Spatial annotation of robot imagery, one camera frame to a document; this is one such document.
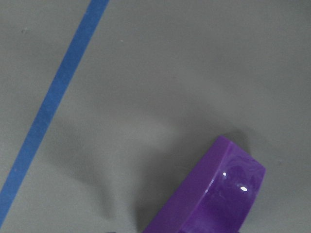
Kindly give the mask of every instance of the purple block's top face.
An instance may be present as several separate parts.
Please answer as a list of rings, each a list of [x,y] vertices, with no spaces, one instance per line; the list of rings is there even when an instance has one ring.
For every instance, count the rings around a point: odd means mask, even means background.
[[[143,233],[237,233],[264,173],[220,136]]]

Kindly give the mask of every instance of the blue tape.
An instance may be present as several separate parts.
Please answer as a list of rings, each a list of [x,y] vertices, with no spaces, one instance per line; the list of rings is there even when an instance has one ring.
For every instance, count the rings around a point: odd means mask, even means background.
[[[0,192],[0,228],[109,0],[91,0]]]

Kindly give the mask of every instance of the purple block's side face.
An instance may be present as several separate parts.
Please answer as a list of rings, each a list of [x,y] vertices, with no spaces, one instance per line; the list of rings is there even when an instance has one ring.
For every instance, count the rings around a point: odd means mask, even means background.
[[[237,233],[264,173],[220,136],[143,233]]]

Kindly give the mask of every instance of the gray floor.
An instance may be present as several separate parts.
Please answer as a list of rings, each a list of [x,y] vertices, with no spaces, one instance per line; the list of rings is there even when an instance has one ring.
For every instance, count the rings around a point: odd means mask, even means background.
[[[87,4],[0,3],[0,186]],[[310,38],[308,0],[111,0],[0,232],[141,232],[224,134],[267,168],[241,233],[310,233]]]

